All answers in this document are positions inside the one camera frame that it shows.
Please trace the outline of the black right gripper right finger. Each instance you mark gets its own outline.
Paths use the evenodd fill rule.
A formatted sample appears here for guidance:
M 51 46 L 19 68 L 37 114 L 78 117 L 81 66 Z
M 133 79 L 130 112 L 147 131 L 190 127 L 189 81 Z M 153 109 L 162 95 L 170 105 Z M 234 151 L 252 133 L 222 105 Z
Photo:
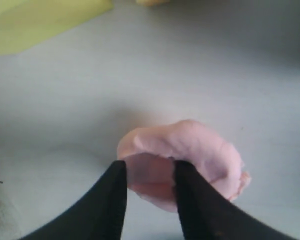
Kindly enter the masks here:
M 174 162 L 177 212 L 186 240 L 290 240 L 217 192 L 189 162 Z

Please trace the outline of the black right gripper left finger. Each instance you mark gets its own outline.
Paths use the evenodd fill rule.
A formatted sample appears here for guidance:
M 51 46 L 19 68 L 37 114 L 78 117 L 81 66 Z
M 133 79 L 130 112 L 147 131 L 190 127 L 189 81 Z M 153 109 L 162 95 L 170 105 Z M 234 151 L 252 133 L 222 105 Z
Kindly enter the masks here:
M 114 161 L 92 188 L 25 240 L 119 240 L 127 207 L 127 170 Z

